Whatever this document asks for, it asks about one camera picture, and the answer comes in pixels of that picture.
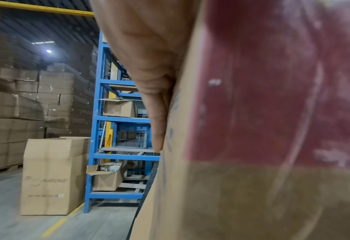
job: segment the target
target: hand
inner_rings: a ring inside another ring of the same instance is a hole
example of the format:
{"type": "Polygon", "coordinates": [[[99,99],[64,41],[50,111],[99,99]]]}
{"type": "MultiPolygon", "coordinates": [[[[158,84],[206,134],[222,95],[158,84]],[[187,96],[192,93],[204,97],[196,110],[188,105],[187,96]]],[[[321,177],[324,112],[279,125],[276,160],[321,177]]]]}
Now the hand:
{"type": "Polygon", "coordinates": [[[111,51],[142,96],[154,151],[162,150],[169,104],[195,20],[193,0],[91,0],[111,51]]]}

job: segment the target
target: wooden pallet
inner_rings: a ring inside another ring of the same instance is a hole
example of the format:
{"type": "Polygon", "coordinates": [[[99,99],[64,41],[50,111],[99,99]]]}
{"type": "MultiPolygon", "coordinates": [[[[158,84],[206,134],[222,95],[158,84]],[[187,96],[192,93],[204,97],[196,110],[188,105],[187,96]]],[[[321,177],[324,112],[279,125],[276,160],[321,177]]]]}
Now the wooden pallet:
{"type": "Polygon", "coordinates": [[[18,170],[18,169],[20,169],[22,167],[23,167],[23,163],[17,164],[17,165],[13,165],[13,166],[7,166],[7,167],[4,167],[4,168],[0,168],[0,173],[1,172],[15,171],[15,170],[18,170]]]}

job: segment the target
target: gray floor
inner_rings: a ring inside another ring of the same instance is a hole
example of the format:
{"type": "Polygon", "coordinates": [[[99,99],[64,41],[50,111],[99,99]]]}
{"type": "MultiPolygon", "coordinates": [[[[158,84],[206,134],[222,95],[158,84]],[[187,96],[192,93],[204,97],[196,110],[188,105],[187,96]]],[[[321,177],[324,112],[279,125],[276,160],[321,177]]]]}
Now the gray floor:
{"type": "Polygon", "coordinates": [[[69,217],[19,216],[22,170],[0,173],[0,240],[35,240],[57,222],[49,240],[125,240],[136,207],[96,206],[89,214],[82,209],[69,217]]]}

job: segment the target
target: blue metal shelf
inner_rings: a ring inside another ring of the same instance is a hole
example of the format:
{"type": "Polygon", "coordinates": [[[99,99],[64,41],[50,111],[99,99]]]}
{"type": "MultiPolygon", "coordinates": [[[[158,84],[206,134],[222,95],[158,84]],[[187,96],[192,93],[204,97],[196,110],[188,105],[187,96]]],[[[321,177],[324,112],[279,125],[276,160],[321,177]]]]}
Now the blue metal shelf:
{"type": "MultiPolygon", "coordinates": [[[[99,159],[110,159],[110,160],[134,160],[144,161],[145,169],[142,172],[145,175],[151,173],[152,161],[159,161],[159,156],[153,156],[153,153],[144,153],[142,155],[128,155],[128,154],[110,154],[107,151],[98,151],[102,136],[103,122],[112,122],[111,129],[113,129],[113,142],[112,146],[116,146],[117,132],[118,130],[123,131],[146,131],[147,132],[147,147],[150,148],[151,144],[151,127],[150,120],[147,118],[128,118],[128,117],[107,117],[101,116],[103,112],[103,100],[104,90],[111,91],[116,94],[117,97],[122,97],[132,100],[141,100],[140,94],[121,93],[112,89],[109,85],[120,85],[120,86],[135,86],[132,81],[122,81],[123,74],[126,73],[126,69],[121,66],[114,55],[110,52],[110,48],[106,43],[103,43],[103,36],[100,33],[99,39],[99,55],[97,57],[97,72],[96,72],[96,85],[95,85],[95,101],[93,105],[93,120],[92,120],[92,133],[91,133],[91,147],[89,150],[89,161],[88,165],[96,165],[99,159]],[[103,79],[105,73],[105,62],[109,59],[118,68],[117,80],[103,79]]],[[[114,192],[96,192],[93,191],[93,177],[88,175],[86,180],[85,189],[85,203],[84,213],[88,213],[91,210],[92,199],[141,199],[143,193],[127,193],[122,191],[114,192]]]]}

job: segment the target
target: ceiling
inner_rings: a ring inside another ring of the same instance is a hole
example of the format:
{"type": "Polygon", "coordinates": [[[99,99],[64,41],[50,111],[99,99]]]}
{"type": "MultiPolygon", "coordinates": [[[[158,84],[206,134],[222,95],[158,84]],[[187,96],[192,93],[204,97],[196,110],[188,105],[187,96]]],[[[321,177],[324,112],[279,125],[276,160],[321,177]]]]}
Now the ceiling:
{"type": "MultiPolygon", "coordinates": [[[[88,0],[9,0],[31,5],[91,11],[88,0]]],[[[0,31],[31,42],[54,41],[66,48],[71,41],[98,44],[99,28],[92,17],[0,8],[0,31]]]]}

